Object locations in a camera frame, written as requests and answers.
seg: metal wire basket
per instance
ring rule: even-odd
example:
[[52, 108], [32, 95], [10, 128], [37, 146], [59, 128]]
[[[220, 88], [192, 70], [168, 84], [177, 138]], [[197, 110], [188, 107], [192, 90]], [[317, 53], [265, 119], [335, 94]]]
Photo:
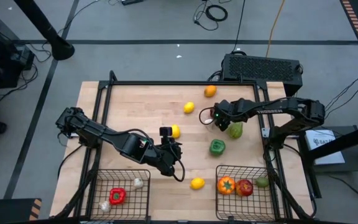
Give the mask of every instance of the metal wire basket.
[[216, 184], [221, 177], [229, 176], [236, 183], [241, 179], [252, 182], [254, 191], [248, 197], [238, 196], [235, 192], [222, 195], [216, 189], [216, 216], [220, 220], [239, 220], [248, 222], [274, 222], [275, 215], [269, 187], [256, 186], [258, 177], [268, 178], [268, 168], [220, 165], [216, 168]]
[[[141, 189], [133, 188], [135, 178], [143, 181]], [[121, 187], [126, 191], [123, 204], [112, 205], [103, 212], [100, 204], [109, 201], [110, 190]], [[90, 221], [146, 220], [149, 214], [150, 172], [148, 170], [98, 170]]]

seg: wooden table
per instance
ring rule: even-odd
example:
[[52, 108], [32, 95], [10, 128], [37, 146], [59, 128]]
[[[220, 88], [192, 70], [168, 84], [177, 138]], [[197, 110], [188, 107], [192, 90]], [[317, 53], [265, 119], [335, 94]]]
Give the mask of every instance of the wooden table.
[[[97, 86], [98, 82], [83, 82], [78, 97], [77, 107], [82, 108], [89, 118], [92, 117]], [[270, 100], [285, 96], [282, 83], [272, 82], [267, 83], [267, 86]], [[203, 89], [204, 86], [196, 85], [116, 85], [112, 88], [106, 123], [110, 128], [117, 131], [139, 128], [157, 142], [160, 139], [159, 127], [177, 124], [181, 129], [181, 136], [177, 141], [183, 144], [181, 160], [186, 168], [186, 179], [182, 183], [176, 182], [172, 177], [160, 175], [159, 171], [153, 167], [125, 159], [112, 145], [103, 144], [100, 169], [148, 169], [151, 172], [149, 215], [152, 220], [217, 220], [216, 166], [225, 164], [265, 167], [265, 161], [262, 158], [260, 127], [256, 116], [243, 125], [243, 135], [236, 140], [230, 139], [217, 127], [203, 126], [198, 121], [198, 113], [203, 108], [210, 107], [223, 99], [233, 101], [245, 98], [254, 101], [253, 88], [251, 86], [218, 86], [218, 92], [212, 98], [205, 98]], [[99, 122], [105, 94], [106, 91], [101, 100]], [[259, 95], [260, 99], [263, 99], [261, 91]], [[195, 102], [196, 108], [192, 114], [183, 113], [183, 105], [187, 101]], [[275, 114], [273, 117], [277, 126], [290, 120], [287, 114]], [[212, 157], [208, 151], [213, 139], [222, 139], [226, 143], [226, 151], [218, 158]], [[285, 143], [297, 148], [296, 141], [293, 139], [287, 139]], [[71, 139], [67, 145], [65, 155], [78, 146], [78, 140]], [[62, 167], [50, 215], [55, 215], [62, 210], [78, 188], [84, 155], [85, 149], [78, 151]], [[281, 150], [281, 157], [289, 191], [305, 212], [311, 214], [313, 208], [301, 159], [286, 148]], [[177, 176], [180, 177], [180, 166], [176, 164], [175, 167]], [[206, 184], [203, 189], [191, 190], [189, 188], [190, 181], [194, 177], [205, 179]]]

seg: tomato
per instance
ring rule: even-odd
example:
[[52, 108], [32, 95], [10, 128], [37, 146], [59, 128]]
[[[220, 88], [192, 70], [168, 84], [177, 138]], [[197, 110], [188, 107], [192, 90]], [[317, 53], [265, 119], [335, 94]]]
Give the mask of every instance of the tomato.
[[218, 181], [218, 191], [221, 194], [227, 195], [231, 194], [235, 189], [236, 183], [233, 178], [224, 176]]
[[249, 180], [239, 180], [236, 183], [236, 193], [240, 196], [250, 196], [254, 191], [254, 186], [252, 186], [251, 181]]

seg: black metal frame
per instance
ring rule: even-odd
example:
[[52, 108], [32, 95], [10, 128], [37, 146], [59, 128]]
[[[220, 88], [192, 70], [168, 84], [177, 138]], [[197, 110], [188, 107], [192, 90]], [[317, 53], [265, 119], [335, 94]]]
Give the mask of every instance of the black metal frame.
[[[94, 107], [94, 112], [93, 112], [93, 120], [97, 120], [98, 116], [98, 111], [99, 111], [99, 107], [101, 104], [101, 94], [102, 91], [106, 88], [107, 89], [107, 95], [106, 95], [106, 100], [104, 102], [104, 109], [103, 109], [103, 117], [102, 117], [102, 122], [101, 124], [106, 124], [106, 118], [107, 118], [107, 113], [108, 113], [108, 109], [110, 107], [110, 99], [111, 99], [111, 91], [112, 91], [112, 87], [114, 85], [233, 85], [233, 86], [252, 86], [254, 89], [254, 97], [255, 97], [255, 102], [260, 102], [260, 97], [259, 97], [259, 91], [258, 91], [258, 85], [256, 84], [256, 82], [207, 82], [207, 81], [200, 81], [200, 82], [165, 82], [165, 81], [117, 81], [117, 78], [115, 77], [114, 73], [111, 72], [110, 73], [110, 80], [109, 81], [100, 81], [99, 82], [99, 87], [98, 87], [98, 92], [96, 94], [96, 101], [95, 101], [95, 107]], [[269, 96], [267, 93], [267, 89], [262, 89], [263, 94], [264, 94], [264, 100], [268, 101], [269, 100]], [[263, 116], [260, 114], [258, 115], [258, 120], [259, 120], [259, 126], [260, 126], [260, 135], [262, 138], [262, 145], [264, 148], [264, 153], [265, 153], [265, 157], [266, 160], [271, 160], [270, 154], [269, 154], [269, 149], [267, 148], [266, 145], [266, 141], [264, 141], [265, 139], [262, 137], [262, 128], [265, 127], [264, 125], [264, 118]], [[273, 121], [273, 117], [272, 115], [268, 115], [268, 123], [270, 127], [274, 126], [274, 121]], [[100, 159], [100, 154], [101, 154], [101, 148], [102, 148], [102, 142], [100, 142], [99, 147], [97, 147], [96, 150], [96, 155], [95, 155], [95, 161], [99, 163]], [[85, 179], [85, 175], [86, 175], [86, 171], [88, 170], [88, 164], [90, 162], [90, 155], [91, 155], [91, 150], [92, 149], [86, 149], [86, 154], [85, 154], [85, 158], [84, 158], [84, 163], [83, 163], [83, 173], [81, 173], [81, 180], [80, 183], [82, 183]], [[279, 176], [283, 179], [283, 184], [286, 185], [285, 182], [285, 176], [284, 176], [284, 170], [283, 170], [283, 165], [282, 165], [282, 160], [281, 160], [281, 155], [280, 155], [280, 151], [276, 150], [275, 152], [275, 157], [276, 157], [276, 165], [277, 168], [275, 168], [278, 171]], [[266, 166], [267, 168], [271, 168], [274, 169], [273, 165], [271, 162], [266, 162]], [[85, 211], [85, 218], [89, 220], [90, 215], [91, 215], [91, 206], [93, 204], [93, 199], [94, 199], [94, 190], [95, 190], [95, 184], [96, 184], [96, 178], [91, 182], [90, 184], [90, 188], [89, 188], [89, 196], [88, 196], [88, 201], [86, 204], [86, 211]], [[269, 182], [269, 188], [272, 192], [272, 203], [273, 203], [273, 210], [275, 213], [275, 222], [286, 222], [286, 223], [314, 223], [315, 221], [313, 220], [296, 220], [293, 219], [292, 216], [292, 212], [291, 212], [291, 208], [288, 204], [288, 202], [285, 200], [285, 198], [282, 198], [283, 200], [283, 206], [284, 206], [284, 217], [280, 216], [280, 207], [279, 207], [279, 203], [278, 203], [278, 197], [275, 197], [275, 195], [277, 195], [277, 190], [275, 188], [275, 184], [274, 181], [270, 181]], [[81, 216], [81, 207], [82, 207], [82, 203], [83, 203], [83, 199], [81, 198], [80, 201], [78, 202], [78, 204], [75, 207], [75, 215], [76, 216]], [[144, 220], [145, 223], [172, 223], [172, 221], [151, 221], [151, 217], [147, 217], [146, 220]], [[124, 220], [124, 221], [114, 221], [115, 223], [130, 223], [131, 221], [129, 220]], [[228, 221], [186, 221], [183, 223], [249, 223], [249, 222], [242, 222], [242, 221], [234, 221], [234, 220], [228, 220]]]

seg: concrete floor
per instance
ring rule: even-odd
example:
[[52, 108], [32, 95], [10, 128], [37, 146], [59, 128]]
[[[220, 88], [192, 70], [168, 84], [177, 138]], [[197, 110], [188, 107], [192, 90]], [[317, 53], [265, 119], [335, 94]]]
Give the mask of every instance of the concrete floor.
[[[79, 11], [91, 1], [36, 2], [54, 28], [59, 30], [65, 25], [72, 6], [78, 3], [75, 10]], [[236, 38], [242, 1], [224, 5], [229, 17], [213, 32], [205, 31], [192, 22], [199, 3], [194, 0], [146, 0], [131, 6], [111, 6], [107, 0], [99, 0], [79, 13], [68, 32], [69, 40], [161, 40], [160, 44], [84, 42], [75, 45], [76, 52], [68, 60], [53, 62], [50, 59], [35, 63], [39, 69], [38, 79], [28, 89], [13, 93], [0, 103], [0, 120], [9, 126], [0, 136], [0, 198], [6, 192], [47, 77], [52, 78], [52, 82], [13, 193], [13, 198], [40, 197], [43, 200], [41, 218], [49, 215], [57, 169], [64, 153], [56, 139], [58, 130], [54, 123], [64, 108], [75, 106], [81, 82], [107, 80], [110, 70], [115, 71], [119, 80], [206, 80], [216, 71], [224, 54], [232, 50], [232, 44], [177, 45], [164, 44], [163, 41]], [[239, 38], [267, 40], [279, 6], [280, 1], [247, 0]], [[42, 40], [13, 0], [0, 0], [0, 18], [22, 40]], [[207, 20], [200, 22], [214, 26]], [[305, 72], [299, 97], [326, 104], [358, 77], [358, 45], [313, 42], [357, 40], [339, 0], [287, 0], [273, 39], [310, 40], [308, 45], [273, 45], [270, 48], [270, 57], [296, 59], [303, 64]], [[246, 44], [237, 48], [248, 55], [264, 56], [267, 46]], [[40, 58], [46, 57], [43, 53], [36, 54]], [[345, 102], [356, 89], [350, 89], [337, 104]], [[353, 124], [358, 125], [358, 95], [326, 120], [327, 126]], [[358, 189], [358, 173], [339, 176]], [[319, 176], [318, 180], [323, 197], [316, 200], [316, 217], [333, 222], [358, 223], [358, 195], [329, 177]]]

